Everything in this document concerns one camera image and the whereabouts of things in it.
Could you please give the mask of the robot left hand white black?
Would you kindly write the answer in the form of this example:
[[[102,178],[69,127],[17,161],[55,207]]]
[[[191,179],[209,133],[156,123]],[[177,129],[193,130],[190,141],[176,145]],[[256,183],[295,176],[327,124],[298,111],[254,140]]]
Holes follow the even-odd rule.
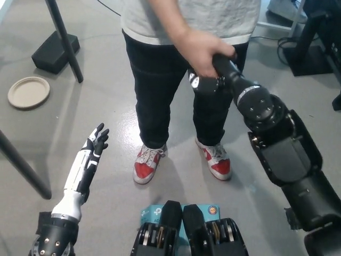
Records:
[[[101,123],[89,135],[77,153],[64,186],[63,198],[53,208],[52,218],[66,219],[79,223],[81,206],[90,194],[90,185],[96,173],[101,155],[108,147],[109,129]]]

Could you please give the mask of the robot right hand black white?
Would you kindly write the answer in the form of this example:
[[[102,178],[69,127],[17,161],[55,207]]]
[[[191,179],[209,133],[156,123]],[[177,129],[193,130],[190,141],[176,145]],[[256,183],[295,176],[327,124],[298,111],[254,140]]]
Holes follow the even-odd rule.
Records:
[[[214,55],[213,66],[218,78],[201,77],[192,68],[188,70],[189,82],[195,92],[213,95],[226,91],[232,94],[237,105],[242,101],[257,101],[267,97],[267,92],[258,83],[246,79],[229,57]]]

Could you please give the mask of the person right hand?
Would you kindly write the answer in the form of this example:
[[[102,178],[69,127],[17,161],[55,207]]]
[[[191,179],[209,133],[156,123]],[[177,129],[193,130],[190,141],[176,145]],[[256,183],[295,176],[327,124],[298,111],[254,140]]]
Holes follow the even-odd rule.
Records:
[[[192,28],[187,28],[174,37],[173,43],[200,77],[218,77],[213,67],[215,54],[223,54],[230,58],[236,56],[235,48],[232,45],[210,33]]]

